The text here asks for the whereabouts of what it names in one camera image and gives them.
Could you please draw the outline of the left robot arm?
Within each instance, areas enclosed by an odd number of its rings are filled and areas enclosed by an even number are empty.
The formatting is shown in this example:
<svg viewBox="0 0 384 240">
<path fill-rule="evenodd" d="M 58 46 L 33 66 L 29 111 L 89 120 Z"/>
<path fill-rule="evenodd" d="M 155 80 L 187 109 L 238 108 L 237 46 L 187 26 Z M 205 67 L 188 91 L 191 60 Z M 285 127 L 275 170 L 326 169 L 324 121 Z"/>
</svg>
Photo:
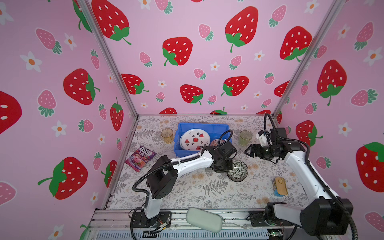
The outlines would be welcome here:
<svg viewBox="0 0 384 240">
<path fill-rule="evenodd" d="M 163 198 L 172 191 L 180 177 L 199 169 L 212 169 L 215 173 L 233 170 L 233 158 L 238 151 L 230 142 L 232 136 L 233 130 L 227 130 L 220 136 L 217 146 L 204 145 L 200 152 L 186 157 L 170 159 L 164 155 L 133 184 L 133 192 L 146 194 L 143 206 L 135 208 L 130 216 L 130 233 L 134 240 L 134 217 L 137 211 L 147 218 L 147 227 L 152 219 L 157 220 Z"/>
</svg>

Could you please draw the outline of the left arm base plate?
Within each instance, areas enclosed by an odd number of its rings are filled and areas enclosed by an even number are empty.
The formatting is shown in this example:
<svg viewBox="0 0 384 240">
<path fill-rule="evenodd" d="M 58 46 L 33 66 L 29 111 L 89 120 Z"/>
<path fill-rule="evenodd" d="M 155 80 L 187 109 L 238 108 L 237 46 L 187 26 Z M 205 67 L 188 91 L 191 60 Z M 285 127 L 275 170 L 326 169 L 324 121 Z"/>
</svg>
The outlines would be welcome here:
<svg viewBox="0 0 384 240">
<path fill-rule="evenodd" d="M 165 227 L 171 226 L 172 212 L 160 211 L 160 213 L 154 218 L 148 219 L 142 210 L 137 210 L 132 214 L 131 226 L 133 228 L 157 228 L 162 224 L 166 224 Z"/>
</svg>

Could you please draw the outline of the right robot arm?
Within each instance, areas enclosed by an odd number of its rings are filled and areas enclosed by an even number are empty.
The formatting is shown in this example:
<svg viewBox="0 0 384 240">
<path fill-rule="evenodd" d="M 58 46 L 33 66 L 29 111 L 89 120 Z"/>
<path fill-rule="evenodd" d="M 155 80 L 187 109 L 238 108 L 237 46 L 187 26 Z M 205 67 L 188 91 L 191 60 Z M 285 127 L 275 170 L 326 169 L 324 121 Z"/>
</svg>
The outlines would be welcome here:
<svg viewBox="0 0 384 240">
<path fill-rule="evenodd" d="M 309 200 L 309 205 L 303 209 L 282 202 L 268 203 L 264 211 L 266 223 L 287 221 L 318 239 L 323 236 L 341 236 L 348 229 L 351 230 L 353 240 L 359 238 L 352 218 L 352 203 L 340 198 L 314 168 L 309 159 L 309 144 L 289 139 L 285 129 L 275 125 L 269 131 L 259 131 L 257 139 L 259 144 L 251 144 L 245 154 L 273 164 L 284 160 L 295 172 Z"/>
</svg>

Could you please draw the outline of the red patterned bowl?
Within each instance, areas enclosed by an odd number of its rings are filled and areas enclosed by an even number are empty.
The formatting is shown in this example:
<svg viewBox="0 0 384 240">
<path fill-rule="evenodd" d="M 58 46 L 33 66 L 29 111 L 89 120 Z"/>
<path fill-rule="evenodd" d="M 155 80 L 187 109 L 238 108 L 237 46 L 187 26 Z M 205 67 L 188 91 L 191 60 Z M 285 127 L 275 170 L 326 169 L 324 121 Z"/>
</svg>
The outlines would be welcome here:
<svg viewBox="0 0 384 240">
<path fill-rule="evenodd" d="M 210 146 L 218 146 L 219 144 L 225 142 L 224 139 L 214 139 L 211 143 L 210 143 Z"/>
</svg>

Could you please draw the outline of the black white leaf bowl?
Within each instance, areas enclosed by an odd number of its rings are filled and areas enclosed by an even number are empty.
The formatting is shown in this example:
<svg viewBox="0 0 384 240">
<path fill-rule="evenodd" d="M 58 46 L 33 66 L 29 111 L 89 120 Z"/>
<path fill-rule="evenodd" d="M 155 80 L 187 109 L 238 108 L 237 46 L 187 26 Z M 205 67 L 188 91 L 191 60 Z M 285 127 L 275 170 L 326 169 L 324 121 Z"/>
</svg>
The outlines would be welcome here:
<svg viewBox="0 0 384 240">
<path fill-rule="evenodd" d="M 240 160 L 233 160 L 233 169 L 227 172 L 228 178 L 245 179 L 248 176 L 248 166 Z"/>
</svg>

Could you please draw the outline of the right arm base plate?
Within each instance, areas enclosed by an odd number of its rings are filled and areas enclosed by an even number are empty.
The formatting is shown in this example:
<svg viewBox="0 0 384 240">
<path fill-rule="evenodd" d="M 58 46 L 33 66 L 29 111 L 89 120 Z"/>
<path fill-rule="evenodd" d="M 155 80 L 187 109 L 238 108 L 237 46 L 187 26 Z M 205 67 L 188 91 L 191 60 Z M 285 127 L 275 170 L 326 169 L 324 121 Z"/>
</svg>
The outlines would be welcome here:
<svg viewBox="0 0 384 240">
<path fill-rule="evenodd" d="M 251 222 L 253 227 L 292 227 L 290 222 L 279 220 L 276 218 L 269 218 L 265 216 L 265 210 L 249 211 L 246 217 L 247 221 Z"/>
</svg>

